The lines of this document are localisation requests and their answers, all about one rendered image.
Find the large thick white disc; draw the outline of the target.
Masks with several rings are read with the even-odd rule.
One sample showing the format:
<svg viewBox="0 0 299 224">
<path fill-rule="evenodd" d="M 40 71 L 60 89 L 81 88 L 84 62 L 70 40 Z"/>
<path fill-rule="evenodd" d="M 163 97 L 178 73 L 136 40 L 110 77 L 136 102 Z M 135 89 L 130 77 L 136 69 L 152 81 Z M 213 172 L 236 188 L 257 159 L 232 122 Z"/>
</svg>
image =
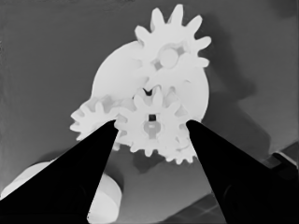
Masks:
<svg viewBox="0 0 299 224">
<path fill-rule="evenodd" d="M 51 161 L 44 161 L 27 167 L 10 184 L 4 187 L 0 193 L 0 201 L 50 164 Z M 109 224 L 114 222 L 120 212 L 120 201 L 121 190 L 116 186 L 115 182 L 104 177 L 93 197 L 93 202 L 87 215 L 88 222 L 90 224 Z"/>
</svg>

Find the white toothed gear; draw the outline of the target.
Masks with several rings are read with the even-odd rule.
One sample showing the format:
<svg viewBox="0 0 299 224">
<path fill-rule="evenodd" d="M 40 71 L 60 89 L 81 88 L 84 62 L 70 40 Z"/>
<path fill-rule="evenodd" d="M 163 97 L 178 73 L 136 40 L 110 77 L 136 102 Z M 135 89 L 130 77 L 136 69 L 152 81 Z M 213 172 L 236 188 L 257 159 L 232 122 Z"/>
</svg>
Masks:
<svg viewBox="0 0 299 224">
<path fill-rule="evenodd" d="M 161 150 L 168 162 L 173 161 L 177 165 L 183 162 L 193 163 L 198 158 L 188 135 L 176 136 L 169 140 Z"/>
<path fill-rule="evenodd" d="M 70 115 L 73 123 L 69 129 L 77 134 L 78 142 L 86 139 L 105 124 L 110 123 L 113 128 L 117 129 L 122 103 L 122 99 L 112 95 L 92 96 Z"/>
<path fill-rule="evenodd" d="M 135 35 L 142 43 L 136 58 L 146 69 L 150 81 L 189 80 L 194 70 L 205 70 L 209 60 L 198 53 L 212 42 L 209 36 L 196 39 L 195 33 L 203 25 L 203 17 L 196 15 L 183 23 L 184 6 L 177 4 L 168 21 L 159 8 L 151 12 L 150 31 L 137 25 Z"/>
<path fill-rule="evenodd" d="M 132 152 L 144 149 L 149 157 L 154 150 L 162 155 L 164 145 L 176 136 L 189 135 L 185 124 L 190 119 L 173 91 L 163 95 L 157 88 L 152 97 L 138 91 L 133 98 L 134 110 L 120 107 L 117 141 L 131 147 Z"/>
</svg>

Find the white round carrier with pins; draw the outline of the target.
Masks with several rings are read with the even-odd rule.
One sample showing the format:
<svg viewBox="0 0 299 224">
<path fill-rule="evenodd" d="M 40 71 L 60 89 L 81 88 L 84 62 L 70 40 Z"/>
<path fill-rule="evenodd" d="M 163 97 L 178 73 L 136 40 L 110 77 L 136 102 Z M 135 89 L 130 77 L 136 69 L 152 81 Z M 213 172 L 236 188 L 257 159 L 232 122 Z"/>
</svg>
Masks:
<svg viewBox="0 0 299 224">
<path fill-rule="evenodd" d="M 103 117 L 120 116 L 137 124 L 150 115 L 165 123 L 202 119 L 209 100 L 208 60 L 201 40 L 130 43 L 115 49 L 100 65 L 92 97 L 109 96 L 114 105 Z"/>
</svg>

